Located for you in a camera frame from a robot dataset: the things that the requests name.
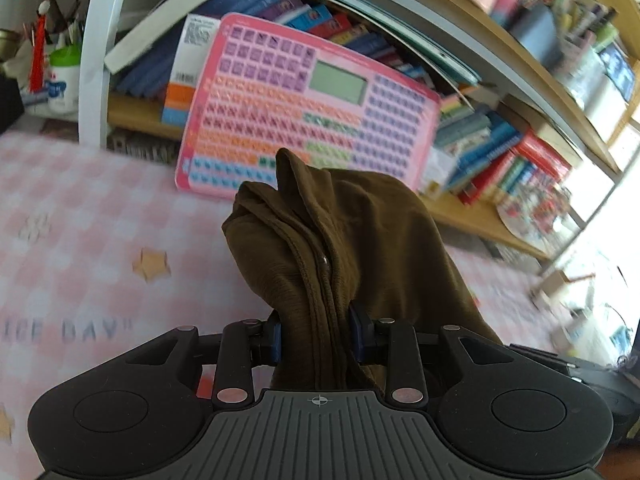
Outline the brass bowl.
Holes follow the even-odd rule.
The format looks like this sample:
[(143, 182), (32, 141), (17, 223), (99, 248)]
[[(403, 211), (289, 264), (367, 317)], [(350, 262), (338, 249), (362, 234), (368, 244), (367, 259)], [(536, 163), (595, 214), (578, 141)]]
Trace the brass bowl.
[(23, 36), (14, 30), (0, 29), (0, 62), (9, 61), (21, 47)]

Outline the white orange book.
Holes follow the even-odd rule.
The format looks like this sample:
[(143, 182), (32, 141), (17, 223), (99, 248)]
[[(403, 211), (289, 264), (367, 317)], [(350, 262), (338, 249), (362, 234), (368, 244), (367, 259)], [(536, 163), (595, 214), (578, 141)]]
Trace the white orange book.
[(198, 81), (219, 26), (218, 18), (198, 14), (186, 17), (160, 115), (163, 124), (181, 128), (186, 125)]

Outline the brown corduroy trousers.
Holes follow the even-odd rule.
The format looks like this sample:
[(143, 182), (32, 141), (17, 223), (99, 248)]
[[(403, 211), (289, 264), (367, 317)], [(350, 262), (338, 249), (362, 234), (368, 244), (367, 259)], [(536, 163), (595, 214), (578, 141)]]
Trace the brown corduroy trousers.
[(350, 308), (420, 333), (454, 324), (495, 338), (415, 192), (386, 174), (312, 168), (285, 149), (276, 162), (277, 183), (243, 183), (222, 226), (247, 285), (280, 316), (274, 388), (383, 388), (382, 368), (349, 350)]

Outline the pink learning keyboard toy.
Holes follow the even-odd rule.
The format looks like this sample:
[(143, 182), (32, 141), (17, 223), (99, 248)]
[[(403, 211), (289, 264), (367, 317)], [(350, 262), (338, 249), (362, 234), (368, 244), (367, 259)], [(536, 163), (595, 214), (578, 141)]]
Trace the pink learning keyboard toy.
[(372, 58), (230, 13), (194, 92), (175, 184), (221, 198), (244, 181), (275, 185), (287, 148), (308, 166), (388, 174), (415, 190), (439, 107), (436, 92)]

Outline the white plastic jar green lid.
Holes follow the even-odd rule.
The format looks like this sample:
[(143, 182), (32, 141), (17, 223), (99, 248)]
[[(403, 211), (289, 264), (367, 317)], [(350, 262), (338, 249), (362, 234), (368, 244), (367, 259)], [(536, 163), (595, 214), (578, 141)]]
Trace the white plastic jar green lid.
[(78, 111), (81, 46), (72, 44), (49, 56), (48, 103), (54, 114)]

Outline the pink checked desk mat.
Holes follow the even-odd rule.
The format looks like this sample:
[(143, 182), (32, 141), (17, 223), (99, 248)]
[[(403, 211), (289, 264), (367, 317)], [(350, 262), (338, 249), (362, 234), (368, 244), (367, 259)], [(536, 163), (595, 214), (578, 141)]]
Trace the pink checked desk mat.
[[(3, 478), (40, 475), (27, 419), (54, 386), (176, 327), (218, 333), (276, 312), (247, 285), (224, 236), (234, 199), (179, 192), (166, 166), (2, 136)], [(550, 348), (566, 312), (537, 309), (524, 275), (487, 259), (460, 263), (445, 249), (493, 340)]]

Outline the colourful bead ornament tree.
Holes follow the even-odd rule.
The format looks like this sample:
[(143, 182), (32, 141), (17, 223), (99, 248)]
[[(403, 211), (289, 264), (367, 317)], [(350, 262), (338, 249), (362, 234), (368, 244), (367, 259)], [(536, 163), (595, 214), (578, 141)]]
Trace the colourful bead ornament tree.
[(514, 194), (497, 206), (506, 229), (546, 257), (554, 256), (563, 246), (562, 221), (569, 212), (570, 191), (559, 184), (518, 184)]

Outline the white shelf post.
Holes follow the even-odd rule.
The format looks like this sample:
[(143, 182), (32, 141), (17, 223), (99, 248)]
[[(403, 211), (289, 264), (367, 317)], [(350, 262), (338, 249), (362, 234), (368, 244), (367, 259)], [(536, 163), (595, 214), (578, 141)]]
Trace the white shelf post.
[(114, 46), (124, 0), (90, 0), (79, 73), (79, 143), (105, 148), (111, 75), (104, 58)]

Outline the red thick dictionary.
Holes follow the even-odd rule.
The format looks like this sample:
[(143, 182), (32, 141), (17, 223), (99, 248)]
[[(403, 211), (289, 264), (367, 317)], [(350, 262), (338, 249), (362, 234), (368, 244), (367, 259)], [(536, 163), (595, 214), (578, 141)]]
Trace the red thick dictionary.
[(527, 183), (542, 174), (542, 182), (562, 182), (572, 165), (547, 141), (528, 130), (518, 144), (497, 157), (474, 177), (457, 198), (463, 205), (485, 202), (498, 205)]

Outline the red tassel charm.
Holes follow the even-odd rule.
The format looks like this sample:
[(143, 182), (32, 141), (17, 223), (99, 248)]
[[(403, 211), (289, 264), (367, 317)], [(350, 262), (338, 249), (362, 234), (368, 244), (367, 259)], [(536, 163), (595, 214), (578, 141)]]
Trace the red tassel charm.
[(46, 44), (46, 21), (50, 9), (50, 0), (43, 0), (38, 6), (35, 40), (32, 45), (32, 67), (29, 74), (29, 92), (42, 90), (44, 77), (44, 45)]

